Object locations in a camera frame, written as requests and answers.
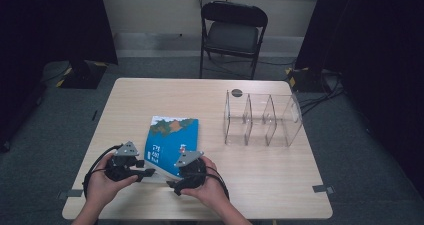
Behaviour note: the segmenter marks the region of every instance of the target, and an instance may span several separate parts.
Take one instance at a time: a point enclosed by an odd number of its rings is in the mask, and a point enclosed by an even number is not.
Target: wall
[[[267,36],[304,37],[317,0],[230,1],[262,8],[269,16]],[[198,0],[104,0],[104,4],[115,33],[201,32]]]

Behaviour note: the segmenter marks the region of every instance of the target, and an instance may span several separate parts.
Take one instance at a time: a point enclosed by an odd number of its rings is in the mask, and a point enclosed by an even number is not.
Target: black chair
[[[209,60],[211,60],[210,53],[251,58],[250,79],[253,79],[268,24],[266,13],[255,6],[213,1],[202,7],[201,17],[202,47],[199,77],[202,78],[203,53],[206,51]],[[209,31],[206,21],[212,21]]]

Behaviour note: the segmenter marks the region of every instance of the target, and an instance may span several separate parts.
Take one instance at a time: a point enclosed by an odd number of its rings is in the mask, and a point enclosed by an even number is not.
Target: transparent partition
[[[294,95],[227,91],[224,120],[227,145],[290,146],[302,127]]]

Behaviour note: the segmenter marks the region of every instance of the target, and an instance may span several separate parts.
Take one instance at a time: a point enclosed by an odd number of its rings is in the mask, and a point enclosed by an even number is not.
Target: blue book cover
[[[198,119],[154,116],[144,150],[145,165],[180,180],[175,162],[182,152],[197,150],[198,129]]]

